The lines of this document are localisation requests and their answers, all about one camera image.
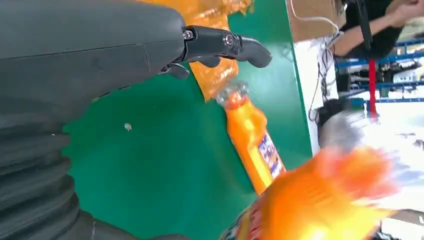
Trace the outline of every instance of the orange liquid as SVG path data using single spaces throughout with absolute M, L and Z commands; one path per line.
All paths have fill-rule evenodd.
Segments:
M 230 99 L 225 109 L 228 134 L 258 195 L 286 169 L 267 131 L 267 117 L 249 98 Z
M 247 208 L 235 223 L 225 231 L 221 240 L 361 240 L 366 239 L 376 223 L 391 212 L 353 203 L 356 198 L 342 188 L 352 186 L 367 189 L 384 179 L 364 182 L 358 172 L 323 177 L 328 161 L 326 151 L 321 152 L 300 168 L 280 175 L 262 196 Z M 368 150 L 354 151 L 344 158 L 347 165 L 363 164 L 373 158 L 372 170 L 379 172 L 386 162 Z

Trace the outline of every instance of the green table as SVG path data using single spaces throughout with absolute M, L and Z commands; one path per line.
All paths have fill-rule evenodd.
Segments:
M 312 153 L 285 1 L 258 0 L 253 14 L 229 23 L 273 54 L 267 68 L 240 63 L 235 81 L 249 84 L 286 167 L 298 167 Z M 204 103 L 193 76 L 158 76 L 116 91 L 66 130 L 81 207 L 140 238 L 215 240 L 256 198 L 223 109 Z

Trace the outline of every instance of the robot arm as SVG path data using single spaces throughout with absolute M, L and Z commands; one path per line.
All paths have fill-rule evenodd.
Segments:
M 62 126 L 94 98 L 220 58 L 261 68 L 272 57 L 254 39 L 135 0 L 0 1 L 0 239 L 136 239 L 80 210 Z

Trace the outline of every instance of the person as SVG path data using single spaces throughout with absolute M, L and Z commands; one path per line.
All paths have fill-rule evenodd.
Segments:
M 424 0 L 365 0 L 373 42 L 366 49 L 357 6 L 346 9 L 344 34 L 330 46 L 334 55 L 345 58 L 381 59 L 395 47 L 405 24 L 424 16 Z

